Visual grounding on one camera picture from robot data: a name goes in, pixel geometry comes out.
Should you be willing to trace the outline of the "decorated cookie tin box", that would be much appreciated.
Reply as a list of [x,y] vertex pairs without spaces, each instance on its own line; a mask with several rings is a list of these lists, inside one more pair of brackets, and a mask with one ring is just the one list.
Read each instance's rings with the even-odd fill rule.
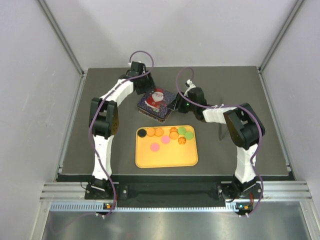
[[141,114],[143,114],[153,120],[156,120],[160,123],[165,123],[166,120],[168,119],[169,115],[172,112],[170,109],[167,109],[167,108],[165,110],[160,110],[160,111],[155,111],[155,109],[151,109],[150,111],[147,111],[143,108],[138,108],[138,111]]

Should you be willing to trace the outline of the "gold tin lid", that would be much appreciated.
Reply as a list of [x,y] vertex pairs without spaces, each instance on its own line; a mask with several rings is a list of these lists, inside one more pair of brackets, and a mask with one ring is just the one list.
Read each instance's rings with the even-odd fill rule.
[[137,108],[141,108],[147,111],[155,109],[156,112],[164,111],[167,105],[176,98],[174,93],[164,90],[162,88],[155,88],[144,94],[137,104]]

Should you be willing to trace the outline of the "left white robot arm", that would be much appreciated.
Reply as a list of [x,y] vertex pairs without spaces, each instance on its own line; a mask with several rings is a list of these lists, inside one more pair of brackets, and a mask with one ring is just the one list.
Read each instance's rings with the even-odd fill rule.
[[118,107],[133,92],[141,95],[155,88],[144,63],[133,61],[129,66],[106,94],[94,97],[90,103],[88,138],[94,151],[92,176],[98,180],[107,181],[112,175],[111,149],[119,128]]

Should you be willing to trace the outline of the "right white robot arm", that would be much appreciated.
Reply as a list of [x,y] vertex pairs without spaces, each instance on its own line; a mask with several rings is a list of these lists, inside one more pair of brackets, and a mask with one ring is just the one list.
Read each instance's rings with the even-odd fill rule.
[[223,198],[245,198],[256,185],[256,155],[265,128],[248,103],[237,106],[209,105],[200,87],[178,92],[167,105],[172,111],[192,112],[196,119],[206,123],[226,125],[236,146],[236,169],[232,182],[220,189]]

